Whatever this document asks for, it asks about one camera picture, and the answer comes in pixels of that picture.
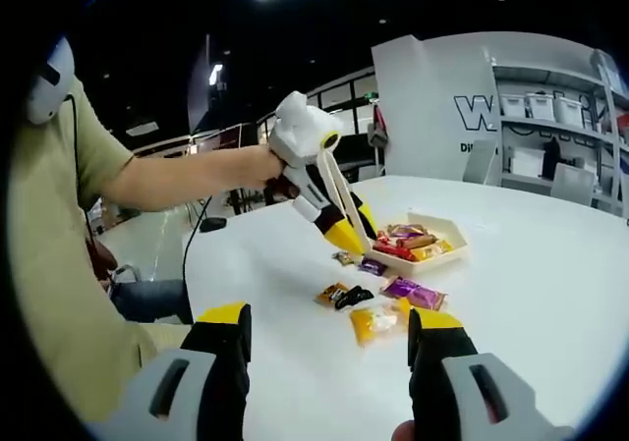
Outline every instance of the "dark ceiling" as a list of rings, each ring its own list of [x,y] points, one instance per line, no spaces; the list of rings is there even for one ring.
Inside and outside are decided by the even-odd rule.
[[[606,49],[624,64],[615,7],[620,0],[98,0],[69,38],[100,120],[135,148],[188,133],[188,78],[206,34],[227,84],[215,128],[254,121],[293,89],[365,68],[372,46],[408,33],[547,33]],[[125,133],[152,120],[158,132]]]

